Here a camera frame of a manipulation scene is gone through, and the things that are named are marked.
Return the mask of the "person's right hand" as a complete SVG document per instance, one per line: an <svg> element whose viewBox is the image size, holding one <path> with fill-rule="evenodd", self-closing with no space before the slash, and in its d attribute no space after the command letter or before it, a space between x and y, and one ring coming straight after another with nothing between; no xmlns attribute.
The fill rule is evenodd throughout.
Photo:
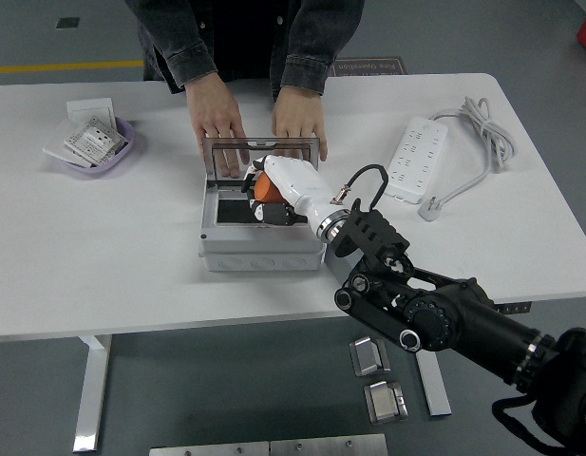
<svg viewBox="0 0 586 456"><path fill-rule="evenodd" d="M198 150L205 162L211 162L205 152L206 138L245 138L238 104L226 84L212 72L184 84L184 90Z"/></svg>

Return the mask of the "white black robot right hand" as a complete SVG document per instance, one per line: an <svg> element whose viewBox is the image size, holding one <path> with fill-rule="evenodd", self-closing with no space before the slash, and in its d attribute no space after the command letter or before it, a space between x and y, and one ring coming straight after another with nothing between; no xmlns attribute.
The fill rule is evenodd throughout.
<svg viewBox="0 0 586 456"><path fill-rule="evenodd" d="M275 155L252 161L244 176L242 192L247 191L257 172L267 175L294 212L307 218L323 242L329 242L330 229L345 222L349 211L332 203L334 193L310 162Z"/></svg>

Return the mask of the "person's left hand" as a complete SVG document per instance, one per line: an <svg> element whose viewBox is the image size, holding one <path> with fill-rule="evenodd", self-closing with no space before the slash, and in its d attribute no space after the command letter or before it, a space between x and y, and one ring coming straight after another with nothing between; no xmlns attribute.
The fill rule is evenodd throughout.
<svg viewBox="0 0 586 456"><path fill-rule="evenodd" d="M280 138L319 140L319 159L328 156L324 111L321 95L307 88L283 86L273 112L273 133Z"/></svg>

